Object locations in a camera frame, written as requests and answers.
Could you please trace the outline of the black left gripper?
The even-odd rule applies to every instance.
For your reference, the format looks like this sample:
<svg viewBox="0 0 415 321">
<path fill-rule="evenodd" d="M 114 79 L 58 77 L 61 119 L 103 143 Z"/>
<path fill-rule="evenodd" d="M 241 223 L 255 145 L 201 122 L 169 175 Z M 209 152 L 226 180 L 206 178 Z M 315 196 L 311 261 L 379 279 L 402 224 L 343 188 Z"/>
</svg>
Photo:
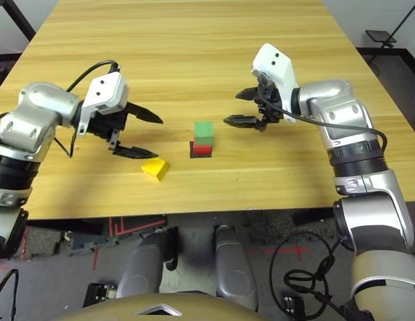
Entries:
<svg viewBox="0 0 415 321">
<path fill-rule="evenodd" d="M 106 115 L 96 112 L 94 118 L 90 119 L 86 132 L 107 141 L 108 149 L 113 150 L 112 153 L 117 156 L 132 159 L 157 158 L 157 154 L 143 148 L 120 146 L 118 138 L 120 132 L 125 129 L 127 113 L 145 122 L 162 124 L 163 120 L 152 111 L 131 102 L 127 102 L 125 110 L 126 112 L 120 111 Z"/>
</svg>

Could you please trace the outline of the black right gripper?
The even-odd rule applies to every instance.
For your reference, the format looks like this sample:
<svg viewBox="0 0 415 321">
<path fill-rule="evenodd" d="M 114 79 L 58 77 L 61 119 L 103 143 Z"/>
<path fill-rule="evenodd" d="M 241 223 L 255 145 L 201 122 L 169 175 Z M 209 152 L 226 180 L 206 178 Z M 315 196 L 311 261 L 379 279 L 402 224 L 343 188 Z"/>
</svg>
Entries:
<svg viewBox="0 0 415 321">
<path fill-rule="evenodd" d="M 282 100 L 278 88 L 273 81 L 265 75 L 257 77 L 258 86 L 244 88 L 236 94 L 237 99 L 255 100 L 258 105 L 258 112 L 262 115 L 261 120 L 255 116 L 231 115 L 224 119 L 224 123 L 236 128 L 252 128 L 265 131 L 270 123 L 279 123 L 284 118 Z"/>
</svg>

